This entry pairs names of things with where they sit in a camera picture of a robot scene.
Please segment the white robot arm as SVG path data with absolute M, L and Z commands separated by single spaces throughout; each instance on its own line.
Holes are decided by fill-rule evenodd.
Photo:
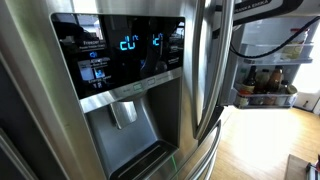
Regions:
M 278 16 L 316 16 L 320 0 L 235 0 L 233 24 L 240 25 Z

